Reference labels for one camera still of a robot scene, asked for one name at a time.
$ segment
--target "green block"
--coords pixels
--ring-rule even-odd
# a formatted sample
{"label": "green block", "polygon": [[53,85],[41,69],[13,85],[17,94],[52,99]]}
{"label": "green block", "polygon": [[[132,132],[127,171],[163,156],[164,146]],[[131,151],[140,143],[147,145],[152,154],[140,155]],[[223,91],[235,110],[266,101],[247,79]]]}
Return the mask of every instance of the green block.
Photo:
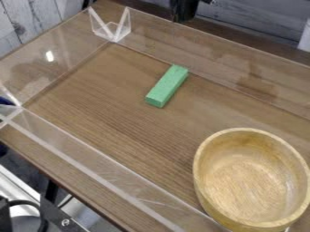
{"label": "green block", "polygon": [[187,78],[188,70],[172,65],[145,96],[145,102],[161,108]]}

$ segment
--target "bowl rim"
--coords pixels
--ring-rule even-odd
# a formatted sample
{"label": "bowl rim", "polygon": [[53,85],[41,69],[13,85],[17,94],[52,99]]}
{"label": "bowl rim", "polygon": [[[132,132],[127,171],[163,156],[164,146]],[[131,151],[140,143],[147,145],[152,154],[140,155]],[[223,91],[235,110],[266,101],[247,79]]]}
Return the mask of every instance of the bowl rim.
{"label": "bowl rim", "polygon": [[[260,134],[268,136],[274,140],[276,140],[291,151],[291,153],[294,154],[296,160],[302,164],[303,172],[304,172],[306,179],[307,179],[307,188],[306,188],[306,194],[304,194],[303,202],[302,202],[300,206],[292,211],[292,213],[290,213],[290,215],[287,215],[284,218],[282,218],[279,220],[266,221],[266,222],[251,222],[248,220],[244,220],[244,219],[240,219],[240,218],[235,217],[233,215],[227,213],[221,208],[219,208],[213,204],[211,198],[208,197],[208,195],[201,190],[200,178],[199,178],[199,175],[197,175],[197,173],[199,173],[199,160],[200,160],[200,156],[201,156],[201,150],[208,145],[211,140],[213,140],[216,137],[221,136],[223,134],[227,134],[229,132],[236,132],[236,131],[256,132],[256,133],[260,133]],[[196,190],[200,193],[201,197],[207,200],[208,204],[211,204],[215,211],[217,211],[225,218],[228,218],[229,220],[232,220],[238,224],[242,224],[242,225],[250,226],[250,227],[263,227],[263,228],[280,227],[280,226],[284,226],[284,225],[292,223],[300,217],[300,215],[303,214],[303,212],[307,209],[307,206],[308,206],[308,203],[310,203],[310,169],[308,169],[308,166],[307,166],[307,164],[304,162],[303,156],[296,151],[296,149],[279,136],[274,135],[272,133],[270,133],[267,131],[258,130],[258,129],[254,129],[254,128],[231,128],[231,129],[220,130],[215,134],[212,134],[203,141],[203,143],[200,144],[200,146],[199,146],[199,148],[196,150],[193,163],[192,163],[192,174],[193,174],[193,182],[195,182],[195,185],[196,185]]]}

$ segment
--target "wooden bowl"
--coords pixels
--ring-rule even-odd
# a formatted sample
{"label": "wooden bowl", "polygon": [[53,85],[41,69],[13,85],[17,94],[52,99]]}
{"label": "wooden bowl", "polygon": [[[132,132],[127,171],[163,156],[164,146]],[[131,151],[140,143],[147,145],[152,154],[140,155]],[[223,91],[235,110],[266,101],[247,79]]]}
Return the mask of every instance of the wooden bowl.
{"label": "wooden bowl", "polygon": [[200,144],[193,160],[200,204],[233,232],[284,230],[307,208],[308,177],[294,147],[255,129],[216,132]]}

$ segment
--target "green sponge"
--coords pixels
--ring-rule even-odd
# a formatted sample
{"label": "green sponge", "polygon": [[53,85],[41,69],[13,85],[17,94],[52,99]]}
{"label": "green sponge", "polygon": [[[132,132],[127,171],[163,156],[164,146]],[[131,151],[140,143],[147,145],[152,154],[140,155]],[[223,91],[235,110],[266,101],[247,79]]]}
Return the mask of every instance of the green sponge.
{"label": "green sponge", "polygon": [[145,96],[145,102],[161,108],[187,78],[188,70],[172,65]]}

